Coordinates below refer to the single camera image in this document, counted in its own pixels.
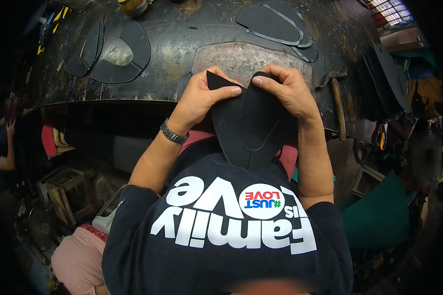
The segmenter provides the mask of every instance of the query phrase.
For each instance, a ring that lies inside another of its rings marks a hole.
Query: dark wooden workbench
[[[116,0],[94,0],[82,13],[74,11],[61,23],[45,51],[33,66],[29,96],[33,105],[83,101],[165,101],[176,102],[190,78],[195,49],[218,42],[244,41],[292,55],[294,51],[246,32],[235,22],[247,3],[257,0],[186,0],[180,4],[155,0],[137,21],[145,29],[151,44],[151,60],[135,80],[123,84],[103,84],[92,79],[76,78],[63,71],[74,54],[80,54],[87,33],[104,15],[105,39],[99,59],[127,64],[133,54],[119,39],[131,21]],[[340,81],[349,137],[370,142],[375,123],[361,118],[360,86],[353,64],[359,61],[368,39],[379,36],[370,12],[355,0],[286,0],[303,15],[316,43],[319,58],[310,63],[313,85],[331,70],[348,68],[348,78]],[[325,128],[336,130],[336,114],[330,87],[317,91],[315,98]]]

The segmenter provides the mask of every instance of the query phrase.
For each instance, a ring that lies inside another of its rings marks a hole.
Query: circular logo
[[[239,195],[239,206],[248,216],[256,219],[270,219],[284,208],[282,192],[267,184],[258,183],[248,186]]]

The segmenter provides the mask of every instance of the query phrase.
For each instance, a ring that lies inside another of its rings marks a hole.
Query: hand
[[[190,128],[200,123],[215,103],[241,94],[241,88],[237,86],[209,90],[207,71],[241,85],[238,81],[229,79],[219,66],[213,66],[193,75],[167,122],[169,129],[180,136],[186,135]]]
[[[271,78],[256,76],[253,78],[254,85],[277,96],[299,122],[310,123],[321,120],[316,102],[299,71],[295,68],[284,68],[273,64],[265,66],[261,71],[279,77],[282,84]]]
[[[12,140],[13,135],[15,134],[15,122],[16,120],[13,120],[12,123],[6,123],[6,135],[8,136],[8,140]]]

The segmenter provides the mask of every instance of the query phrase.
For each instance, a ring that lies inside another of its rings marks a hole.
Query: wooden crate
[[[54,203],[56,216],[70,227],[99,209],[90,183],[93,176],[94,170],[83,172],[64,168],[46,181],[47,192]]]

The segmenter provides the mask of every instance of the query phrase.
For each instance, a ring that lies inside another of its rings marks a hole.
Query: black t-shirt
[[[102,269],[111,295],[224,294],[242,280],[292,279],[316,294],[349,294],[351,256],[331,203],[304,211],[282,168],[246,170],[210,154],[160,199],[127,186]]]

